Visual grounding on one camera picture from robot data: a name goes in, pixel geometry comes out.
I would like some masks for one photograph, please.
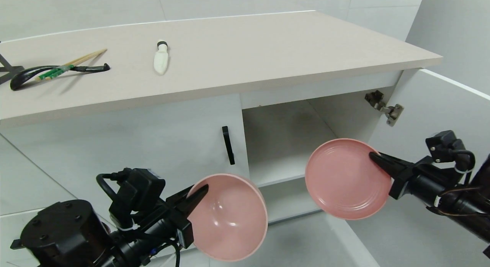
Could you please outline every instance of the beige countertop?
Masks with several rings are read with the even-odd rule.
[[[165,75],[153,69],[168,42]],[[240,93],[369,73],[424,68],[441,56],[315,11],[163,21],[32,37],[0,44],[12,65],[61,65],[98,49],[83,65],[11,91],[0,85],[0,128],[97,112]]]

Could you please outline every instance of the door hinge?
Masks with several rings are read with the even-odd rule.
[[[374,92],[367,93],[366,96],[364,96],[364,99],[374,109],[385,114],[385,116],[388,118],[386,124],[389,126],[394,126],[404,108],[399,104],[396,104],[395,106],[386,106],[386,103],[383,101],[383,96],[385,96],[385,94],[381,93],[379,90],[376,90]]]

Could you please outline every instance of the pink dish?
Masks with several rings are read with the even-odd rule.
[[[202,179],[189,194],[206,184],[208,193],[189,216],[194,245],[222,261],[239,261],[255,253],[268,225],[259,189],[247,178],[223,173]]]
[[[367,218],[386,203],[390,175],[369,158],[366,143],[338,138],[318,147],[306,165],[306,187],[317,205],[346,220]]]

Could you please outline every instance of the white bottle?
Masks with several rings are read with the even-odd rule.
[[[158,40],[156,46],[158,51],[155,53],[154,69],[157,73],[163,75],[168,66],[168,45],[164,40]]]

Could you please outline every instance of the cabinet handle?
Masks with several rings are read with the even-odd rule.
[[[233,155],[233,149],[231,148],[230,132],[228,131],[228,126],[224,126],[221,129],[223,131],[224,145],[226,146],[228,159],[230,160],[230,164],[235,164],[235,155]]]

